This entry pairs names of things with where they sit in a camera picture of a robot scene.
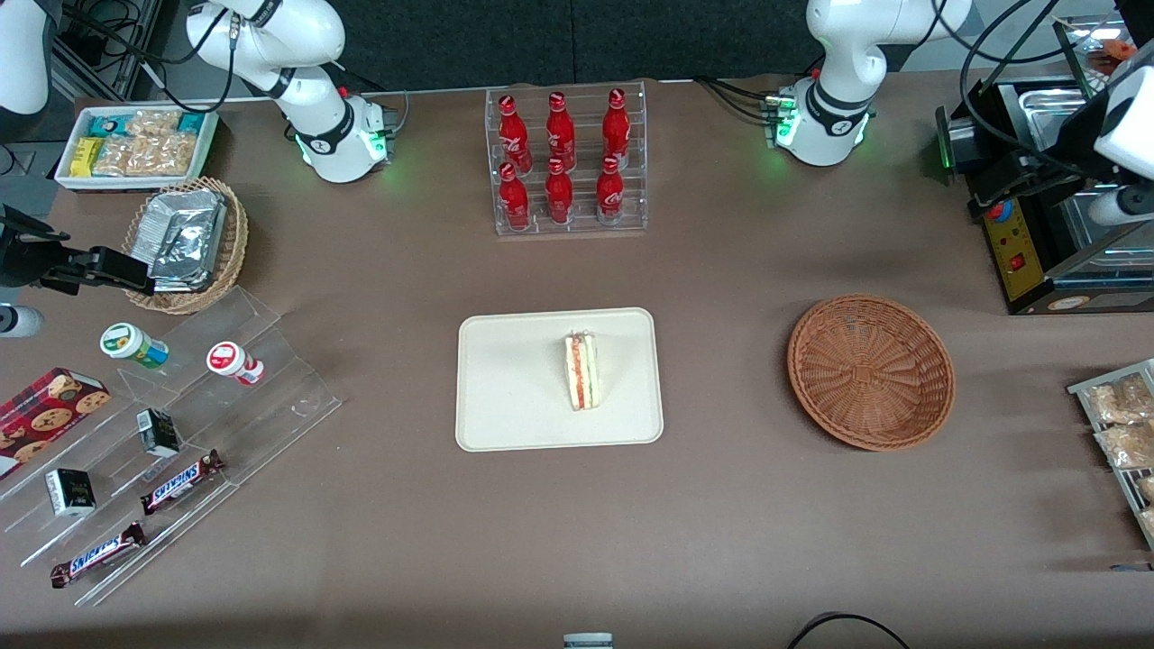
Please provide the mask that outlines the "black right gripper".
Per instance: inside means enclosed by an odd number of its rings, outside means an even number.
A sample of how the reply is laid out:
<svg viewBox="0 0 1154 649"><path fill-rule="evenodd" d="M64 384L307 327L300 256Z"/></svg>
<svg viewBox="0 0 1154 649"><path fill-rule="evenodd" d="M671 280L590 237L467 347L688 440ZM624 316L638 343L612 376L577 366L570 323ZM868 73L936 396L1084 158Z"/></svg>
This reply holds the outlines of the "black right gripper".
<svg viewBox="0 0 1154 649"><path fill-rule="evenodd" d="M122 288L140 294L155 293L148 263L112 248L90 248L87 267L76 261L82 251L63 246L68 233L58 233L12 206L3 206L1 234L1 284L3 288L46 288L60 293L78 293L91 279L93 285Z"/></svg>

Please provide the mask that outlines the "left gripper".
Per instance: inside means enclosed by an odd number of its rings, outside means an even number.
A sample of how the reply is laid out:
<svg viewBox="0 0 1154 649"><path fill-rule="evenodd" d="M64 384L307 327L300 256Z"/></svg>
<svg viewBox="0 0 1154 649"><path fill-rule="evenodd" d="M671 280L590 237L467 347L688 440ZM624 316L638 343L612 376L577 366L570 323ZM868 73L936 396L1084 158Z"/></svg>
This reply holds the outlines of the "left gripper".
<svg viewBox="0 0 1154 649"><path fill-rule="evenodd" d="M992 163L992 176L969 177L969 217L972 222L986 219L992 206L1012 196L1037 196L1056 192L1062 196L1092 187L1087 174L1093 166L1094 139L1061 136L1046 149L1051 161L1031 155L1021 142L992 137L992 149L999 156Z"/></svg>

